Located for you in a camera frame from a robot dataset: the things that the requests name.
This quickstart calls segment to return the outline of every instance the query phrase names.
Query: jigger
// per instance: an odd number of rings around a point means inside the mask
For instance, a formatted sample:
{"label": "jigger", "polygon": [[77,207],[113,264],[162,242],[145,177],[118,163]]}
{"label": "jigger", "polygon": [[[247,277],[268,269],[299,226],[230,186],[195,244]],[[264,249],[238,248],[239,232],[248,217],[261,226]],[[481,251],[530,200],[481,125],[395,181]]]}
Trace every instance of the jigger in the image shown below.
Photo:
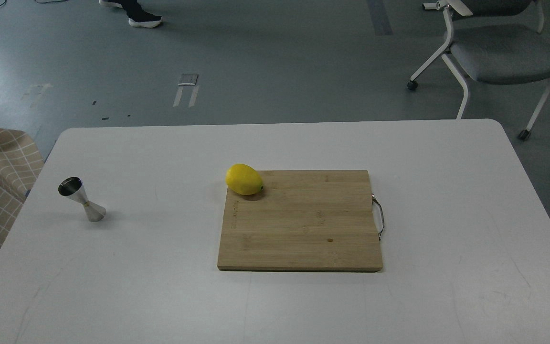
{"label": "jigger", "polygon": [[105,217],[105,208],[96,203],[89,202],[82,181],[78,177],[65,179],[59,185],[59,194],[82,204],[90,222],[98,222],[101,218]]}

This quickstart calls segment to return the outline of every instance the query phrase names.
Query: black sneaker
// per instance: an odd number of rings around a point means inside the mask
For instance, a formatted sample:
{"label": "black sneaker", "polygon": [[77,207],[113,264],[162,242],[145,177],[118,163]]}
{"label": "black sneaker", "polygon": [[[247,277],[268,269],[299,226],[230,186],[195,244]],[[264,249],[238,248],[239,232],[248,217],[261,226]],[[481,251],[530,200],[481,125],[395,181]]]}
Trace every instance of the black sneaker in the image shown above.
{"label": "black sneaker", "polygon": [[118,7],[119,9],[122,8],[122,4],[115,0],[99,0],[99,4],[105,7]]}
{"label": "black sneaker", "polygon": [[128,24],[134,28],[155,28],[162,22],[162,17],[141,11],[128,16]]}

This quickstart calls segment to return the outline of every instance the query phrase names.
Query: yellow lemon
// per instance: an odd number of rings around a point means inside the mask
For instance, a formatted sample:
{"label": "yellow lemon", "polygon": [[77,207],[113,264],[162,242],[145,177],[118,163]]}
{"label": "yellow lemon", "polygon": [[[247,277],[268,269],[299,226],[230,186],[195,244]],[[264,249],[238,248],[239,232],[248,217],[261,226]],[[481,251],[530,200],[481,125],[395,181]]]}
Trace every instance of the yellow lemon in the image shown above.
{"label": "yellow lemon", "polygon": [[254,194],[262,190],[262,178],[250,166],[238,163],[226,172],[226,185],[238,194]]}

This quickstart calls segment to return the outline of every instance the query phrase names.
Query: cutting board handle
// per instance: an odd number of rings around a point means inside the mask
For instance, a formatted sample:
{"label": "cutting board handle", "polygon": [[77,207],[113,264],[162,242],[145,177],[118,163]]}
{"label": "cutting board handle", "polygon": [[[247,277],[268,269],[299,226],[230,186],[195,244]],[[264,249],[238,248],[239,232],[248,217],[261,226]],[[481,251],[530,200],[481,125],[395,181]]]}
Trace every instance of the cutting board handle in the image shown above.
{"label": "cutting board handle", "polygon": [[377,201],[377,199],[375,198],[375,194],[372,194],[372,195],[373,195],[373,204],[376,204],[377,207],[379,207],[379,213],[381,214],[381,230],[379,231],[379,241],[381,241],[381,235],[383,234],[383,231],[386,230],[386,218],[383,217],[383,207],[381,206],[379,201]]}

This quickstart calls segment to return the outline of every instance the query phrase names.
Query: gray chair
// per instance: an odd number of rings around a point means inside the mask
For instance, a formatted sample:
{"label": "gray chair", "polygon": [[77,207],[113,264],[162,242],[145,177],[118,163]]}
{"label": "gray chair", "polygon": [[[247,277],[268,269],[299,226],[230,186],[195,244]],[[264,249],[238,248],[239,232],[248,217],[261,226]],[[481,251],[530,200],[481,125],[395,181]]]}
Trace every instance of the gray chair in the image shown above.
{"label": "gray chair", "polygon": [[[454,31],[453,22],[456,20],[517,15],[533,1],[536,2],[539,14],[537,30],[519,24],[503,24]],[[417,88],[415,79],[440,56],[464,89],[464,98],[457,116],[460,119],[470,96],[466,76],[480,83],[494,85],[547,80],[546,89],[528,126],[518,136],[521,140],[528,139],[550,93],[550,45],[539,35],[544,26],[541,0],[441,0],[424,4],[423,8],[443,11],[447,26],[445,43],[411,76],[407,88],[414,91]],[[467,75],[458,70],[451,57],[455,58]]]}

